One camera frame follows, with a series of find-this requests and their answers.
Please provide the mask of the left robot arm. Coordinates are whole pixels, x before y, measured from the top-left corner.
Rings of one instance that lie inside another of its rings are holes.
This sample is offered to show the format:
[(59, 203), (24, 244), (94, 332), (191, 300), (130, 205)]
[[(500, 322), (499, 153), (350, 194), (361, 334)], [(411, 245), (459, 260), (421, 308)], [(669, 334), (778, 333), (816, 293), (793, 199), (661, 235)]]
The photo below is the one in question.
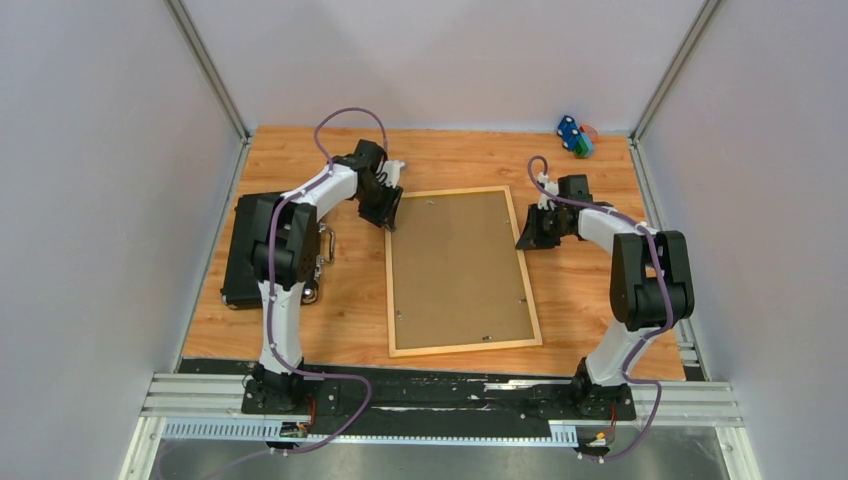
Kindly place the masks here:
[(361, 139), (352, 153), (332, 157), (303, 185), (258, 201), (250, 260), (263, 302), (263, 346), (246, 393), (261, 407), (293, 413), (306, 400), (300, 309), (317, 269), (320, 220), (355, 200), (361, 218), (395, 231), (402, 168), (386, 146)]

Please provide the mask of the blue green toy blocks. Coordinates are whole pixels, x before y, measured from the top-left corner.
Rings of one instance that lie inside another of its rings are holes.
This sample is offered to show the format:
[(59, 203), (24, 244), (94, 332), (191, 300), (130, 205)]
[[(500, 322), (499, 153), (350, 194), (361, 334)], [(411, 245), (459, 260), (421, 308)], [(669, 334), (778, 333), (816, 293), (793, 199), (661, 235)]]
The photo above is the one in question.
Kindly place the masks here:
[(556, 134), (562, 146), (577, 158), (589, 158), (595, 151), (592, 138), (583, 125), (579, 125), (571, 115), (564, 115), (557, 124)]

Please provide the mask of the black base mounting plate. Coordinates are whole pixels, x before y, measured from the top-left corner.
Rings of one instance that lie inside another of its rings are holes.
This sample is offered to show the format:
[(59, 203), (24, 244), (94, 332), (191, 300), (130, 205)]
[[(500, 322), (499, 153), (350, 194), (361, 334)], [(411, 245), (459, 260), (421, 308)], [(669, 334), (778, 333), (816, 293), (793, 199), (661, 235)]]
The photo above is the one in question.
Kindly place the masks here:
[(237, 412), (294, 415), (307, 430), (373, 437), (542, 438), (551, 421), (587, 420), (605, 428), (637, 414), (626, 385), (583, 379), (518, 378), (394, 368), (307, 365), (288, 393), (256, 362), (188, 359), (181, 374), (237, 377)]

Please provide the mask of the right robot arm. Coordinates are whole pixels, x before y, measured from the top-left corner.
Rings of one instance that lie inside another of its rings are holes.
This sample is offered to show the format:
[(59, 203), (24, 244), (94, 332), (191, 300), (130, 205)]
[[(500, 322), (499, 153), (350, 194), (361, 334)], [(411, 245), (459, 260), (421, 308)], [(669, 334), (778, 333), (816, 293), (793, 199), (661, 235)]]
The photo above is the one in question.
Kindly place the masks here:
[(623, 410), (632, 367), (654, 340), (691, 316), (695, 295), (685, 236), (647, 227), (596, 202), (584, 175), (531, 178), (540, 191), (529, 205), (519, 250), (552, 249), (566, 236), (596, 244), (611, 259), (613, 319), (598, 346), (578, 364), (569, 401), (577, 414), (604, 418)]

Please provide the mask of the orange round object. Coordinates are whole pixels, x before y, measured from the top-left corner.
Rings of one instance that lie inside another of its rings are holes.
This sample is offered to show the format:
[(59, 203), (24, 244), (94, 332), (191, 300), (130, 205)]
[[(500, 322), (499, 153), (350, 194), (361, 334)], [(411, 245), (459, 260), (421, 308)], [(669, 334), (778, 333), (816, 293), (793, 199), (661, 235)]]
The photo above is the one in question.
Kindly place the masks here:
[(588, 124), (581, 124), (580, 131), (585, 134), (592, 143), (597, 141), (599, 134), (594, 127)]

